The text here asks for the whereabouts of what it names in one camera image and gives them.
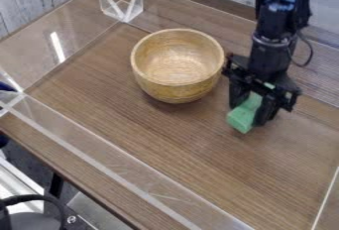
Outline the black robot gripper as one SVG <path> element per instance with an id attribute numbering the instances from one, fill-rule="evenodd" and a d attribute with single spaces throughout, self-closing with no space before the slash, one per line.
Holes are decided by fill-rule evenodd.
<path id="1" fill-rule="evenodd" d="M 262 85 L 275 86 L 274 95 L 266 95 L 255 112 L 254 124 L 263 126 L 271 120 L 279 108 L 291 112 L 302 89 L 286 72 L 278 73 L 273 79 L 263 79 L 249 70 L 250 59 L 230 54 L 222 74 L 230 80 L 230 105 L 237 108 L 250 97 L 251 90 L 262 92 Z"/>

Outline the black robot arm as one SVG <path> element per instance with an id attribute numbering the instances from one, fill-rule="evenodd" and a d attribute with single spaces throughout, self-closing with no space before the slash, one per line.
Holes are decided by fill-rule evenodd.
<path id="1" fill-rule="evenodd" d="M 307 41 L 302 30 L 310 17 L 310 0 L 255 0 L 251 54 L 229 55 L 223 68 L 230 80 L 229 117 L 246 112 L 251 126 L 265 125 L 281 110 L 294 108 L 301 88 L 287 71 L 295 64 L 297 44 Z"/>

